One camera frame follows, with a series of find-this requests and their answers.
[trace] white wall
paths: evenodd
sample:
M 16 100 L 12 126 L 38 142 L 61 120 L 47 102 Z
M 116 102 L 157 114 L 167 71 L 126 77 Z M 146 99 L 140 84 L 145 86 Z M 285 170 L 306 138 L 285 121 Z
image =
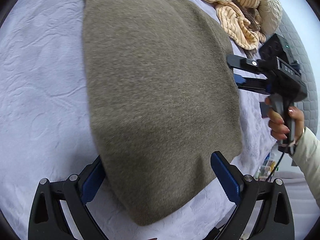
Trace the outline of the white wall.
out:
M 320 22 L 306 0 L 280 0 L 308 53 L 315 75 L 320 110 Z M 320 122 L 318 124 L 320 139 Z

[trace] gray-brown sweater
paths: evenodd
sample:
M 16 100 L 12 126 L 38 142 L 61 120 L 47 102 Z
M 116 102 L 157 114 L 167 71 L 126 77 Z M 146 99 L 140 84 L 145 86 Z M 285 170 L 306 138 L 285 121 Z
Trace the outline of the gray-brown sweater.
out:
M 86 0 L 91 128 L 112 189 L 139 225 L 171 214 L 242 149 L 228 35 L 188 0 Z

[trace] bed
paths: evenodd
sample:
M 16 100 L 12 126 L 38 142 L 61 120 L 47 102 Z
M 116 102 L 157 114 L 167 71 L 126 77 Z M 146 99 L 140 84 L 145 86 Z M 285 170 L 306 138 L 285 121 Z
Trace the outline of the bed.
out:
M 211 5 L 190 1 L 218 21 Z M 0 209 L 21 240 L 27 239 L 39 180 L 64 180 L 97 156 L 82 58 L 83 5 L 84 0 L 18 0 L 0 29 Z M 289 42 L 297 48 L 294 56 L 303 64 L 309 96 L 298 106 L 305 110 L 307 125 L 316 133 L 316 84 L 307 54 L 289 18 L 284 17 L 279 31 L 291 37 Z M 232 46 L 234 54 L 245 57 L 233 42 Z M 239 70 L 235 73 L 257 77 Z M 239 94 L 243 149 L 232 163 L 242 173 L 253 175 L 275 140 L 269 134 L 268 120 L 261 119 L 259 102 L 265 97 L 247 91 Z M 181 209 L 146 227 L 129 219 L 107 181 L 88 204 L 106 236 L 114 240 L 201 240 L 232 206 L 217 179 Z M 63 207 L 75 238 L 81 239 L 67 206 Z

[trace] yellow striped fabric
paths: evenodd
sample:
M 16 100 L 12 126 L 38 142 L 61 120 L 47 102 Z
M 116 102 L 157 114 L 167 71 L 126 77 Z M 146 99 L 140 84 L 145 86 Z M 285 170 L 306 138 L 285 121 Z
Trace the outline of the yellow striped fabric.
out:
M 265 42 L 266 37 L 263 33 L 252 31 L 250 21 L 245 18 L 240 8 L 232 0 L 204 0 L 212 3 L 217 11 L 220 24 L 225 32 L 232 38 L 236 44 L 246 50 L 255 50 L 259 42 Z M 244 8 L 257 8 L 260 0 L 237 0 Z M 261 24 L 261 17 L 257 10 L 255 12 L 255 22 L 258 26 Z

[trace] person's arm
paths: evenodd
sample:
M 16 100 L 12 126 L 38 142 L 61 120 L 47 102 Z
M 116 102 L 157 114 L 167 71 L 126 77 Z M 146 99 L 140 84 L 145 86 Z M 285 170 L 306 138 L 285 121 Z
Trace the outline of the person's arm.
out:
M 320 207 L 320 142 L 309 128 L 297 142 L 294 162 L 303 172 L 313 197 Z
M 289 115 L 295 120 L 294 137 L 297 147 L 293 155 L 294 162 L 304 174 L 310 191 L 320 208 L 320 142 L 309 128 L 304 127 L 304 114 L 296 107 L 289 108 Z M 286 139 L 289 129 L 278 113 L 272 109 L 268 112 L 271 135 L 277 140 Z

